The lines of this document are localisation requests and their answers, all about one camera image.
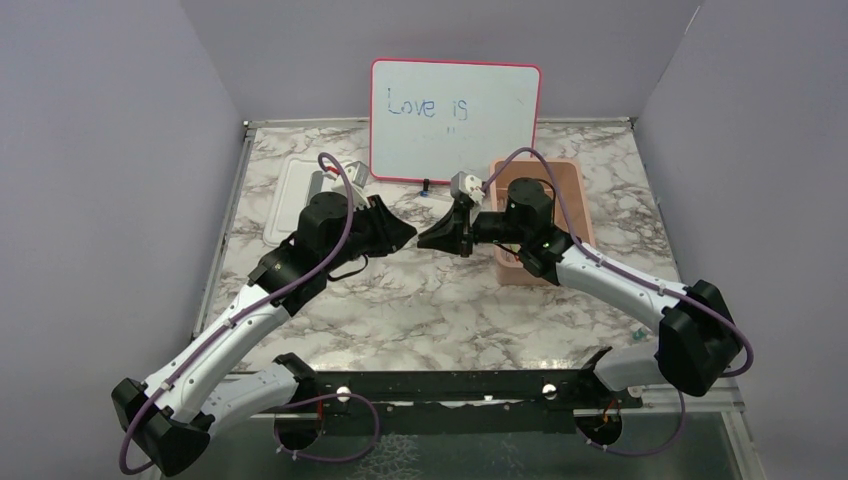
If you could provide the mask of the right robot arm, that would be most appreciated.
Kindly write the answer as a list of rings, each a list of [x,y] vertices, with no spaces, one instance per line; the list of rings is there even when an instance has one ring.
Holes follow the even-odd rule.
[[[577,380],[579,398],[600,407],[629,387],[669,384],[704,396],[743,349],[720,291],[706,281],[665,282],[609,260],[554,222],[555,201],[541,181],[518,178],[502,211],[480,211],[480,179],[459,173],[453,204],[417,245],[461,257],[475,245],[516,247],[523,268],[552,285],[587,293],[633,317],[656,339],[595,356]]]

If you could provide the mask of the black base frame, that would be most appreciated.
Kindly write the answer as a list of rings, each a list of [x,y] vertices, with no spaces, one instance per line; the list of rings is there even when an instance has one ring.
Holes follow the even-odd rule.
[[[293,374],[294,397],[270,408],[284,435],[573,434],[577,414],[639,408],[588,368],[475,371],[315,371],[293,353],[273,363]]]

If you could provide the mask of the pink-framed whiteboard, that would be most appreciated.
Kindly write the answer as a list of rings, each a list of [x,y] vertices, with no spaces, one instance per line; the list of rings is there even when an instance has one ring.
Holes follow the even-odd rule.
[[[379,58],[369,167],[387,182],[445,184],[533,145],[542,72],[530,64]]]

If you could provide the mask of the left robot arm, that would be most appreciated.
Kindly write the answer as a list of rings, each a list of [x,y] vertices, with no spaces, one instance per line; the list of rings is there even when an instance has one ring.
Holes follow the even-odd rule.
[[[391,255],[417,231],[378,195],[363,205],[325,192],[300,212],[298,226],[263,255],[230,306],[175,359],[145,380],[121,380],[111,392],[125,437],[150,466],[166,476],[191,466],[228,420],[275,404],[290,410],[313,401],[314,384],[297,372],[272,367],[244,388],[220,383],[269,333],[294,317],[331,281],[331,273],[359,258]]]

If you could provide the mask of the white plastic bin lid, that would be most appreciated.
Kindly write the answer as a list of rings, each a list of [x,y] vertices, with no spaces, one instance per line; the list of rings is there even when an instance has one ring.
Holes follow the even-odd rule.
[[[278,246],[297,229],[299,215],[318,193],[345,193],[344,183],[336,173],[323,171],[316,160],[285,160],[278,176],[271,207],[267,215],[263,242]]]

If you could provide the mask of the pink plastic bin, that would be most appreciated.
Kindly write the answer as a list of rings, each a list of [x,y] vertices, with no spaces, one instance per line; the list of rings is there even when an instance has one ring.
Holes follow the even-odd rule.
[[[530,155],[524,155],[513,160],[506,169],[495,179],[489,188],[489,205],[492,210],[503,211],[506,207],[508,185],[521,177],[547,181],[558,186],[564,195],[566,210],[574,227],[576,236],[595,247],[595,236],[589,212],[589,202],[579,163],[570,158],[554,158],[547,160],[552,169],[553,177],[547,173],[543,165]],[[495,277],[501,286],[543,286],[547,285],[541,278],[528,273],[514,255],[493,248],[495,262]]]

